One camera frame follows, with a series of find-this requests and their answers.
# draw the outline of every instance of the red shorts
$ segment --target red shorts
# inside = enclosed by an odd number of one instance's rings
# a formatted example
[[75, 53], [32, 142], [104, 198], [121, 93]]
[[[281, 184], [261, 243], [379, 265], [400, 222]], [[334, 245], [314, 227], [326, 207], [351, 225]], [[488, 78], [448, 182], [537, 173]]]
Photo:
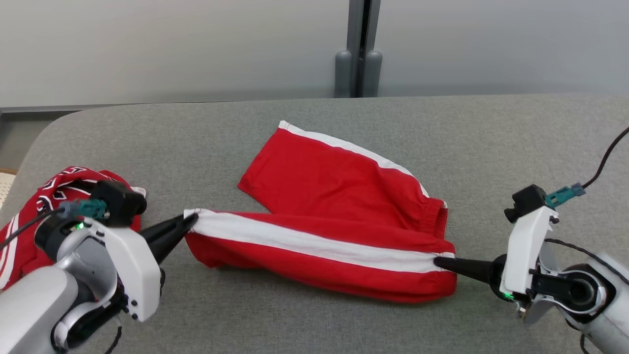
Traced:
[[315, 287], [397, 302], [454, 293], [447, 206], [404, 167], [281, 122], [238, 187], [271, 214], [207, 209], [186, 236], [209, 267], [266, 268]]

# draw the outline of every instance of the gray fabric surface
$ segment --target gray fabric surface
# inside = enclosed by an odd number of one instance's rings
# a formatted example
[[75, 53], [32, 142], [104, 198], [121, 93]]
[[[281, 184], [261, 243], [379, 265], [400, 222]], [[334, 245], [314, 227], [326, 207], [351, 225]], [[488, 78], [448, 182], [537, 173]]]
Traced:
[[[503, 209], [530, 183], [547, 191], [593, 175], [629, 125], [629, 100], [586, 95], [371, 98], [99, 108], [63, 117], [28, 153], [0, 222], [70, 165], [109, 169], [148, 190], [148, 226], [184, 208], [264, 211], [236, 183], [280, 120], [349, 140], [407, 167], [450, 207], [458, 256], [493, 260], [511, 225]], [[629, 140], [585, 197], [559, 210], [553, 237], [629, 263]], [[556, 247], [565, 265], [584, 259]], [[481, 283], [399, 305], [307, 287], [265, 271], [210, 270], [181, 244], [164, 264], [158, 313], [123, 317], [116, 353], [579, 353], [553, 311], [534, 326]], [[105, 326], [78, 353], [111, 343]]]

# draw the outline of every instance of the floor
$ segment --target floor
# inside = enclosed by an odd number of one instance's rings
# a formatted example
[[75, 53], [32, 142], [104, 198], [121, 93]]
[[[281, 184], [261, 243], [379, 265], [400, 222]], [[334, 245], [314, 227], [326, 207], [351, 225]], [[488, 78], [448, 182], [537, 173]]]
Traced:
[[0, 113], [0, 168], [19, 169], [37, 136], [73, 111]]

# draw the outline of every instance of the teal connector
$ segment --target teal connector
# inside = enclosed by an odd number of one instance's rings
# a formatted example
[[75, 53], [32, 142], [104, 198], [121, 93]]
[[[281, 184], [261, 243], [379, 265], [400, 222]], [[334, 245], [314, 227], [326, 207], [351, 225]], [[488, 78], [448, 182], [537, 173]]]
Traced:
[[567, 202], [574, 197], [580, 197], [586, 193], [580, 183], [574, 184], [572, 187], [565, 186], [554, 193], [546, 196], [546, 204], [551, 208], [556, 208], [559, 205]]
[[100, 199], [77, 199], [74, 202], [62, 202], [59, 207], [64, 209], [60, 214], [62, 218], [83, 216], [102, 219], [107, 211], [107, 204]]

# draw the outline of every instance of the beige perforated object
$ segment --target beige perforated object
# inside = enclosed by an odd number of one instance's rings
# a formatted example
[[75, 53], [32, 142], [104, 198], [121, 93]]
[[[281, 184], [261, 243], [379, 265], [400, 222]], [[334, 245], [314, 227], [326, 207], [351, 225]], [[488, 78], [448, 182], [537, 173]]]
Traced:
[[0, 208], [9, 194], [13, 180], [15, 180], [16, 171], [12, 169], [0, 168]]

